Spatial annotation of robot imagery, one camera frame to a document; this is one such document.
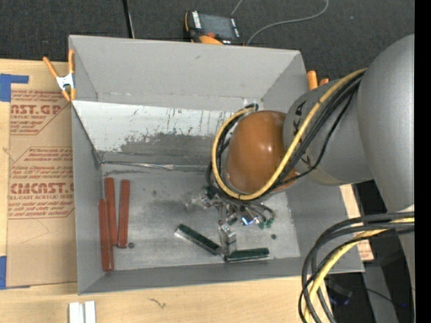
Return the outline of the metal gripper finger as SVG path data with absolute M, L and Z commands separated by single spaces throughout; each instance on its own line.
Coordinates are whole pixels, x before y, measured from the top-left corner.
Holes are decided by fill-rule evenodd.
M 221 253 L 223 255 L 228 255 L 228 245 L 229 245 L 229 236 L 230 236 L 230 228 L 228 225 L 220 225 L 219 226 L 219 237 L 220 237 L 220 248 Z
M 229 232 L 226 234 L 226 258 L 230 258 L 236 250 L 236 233 Z

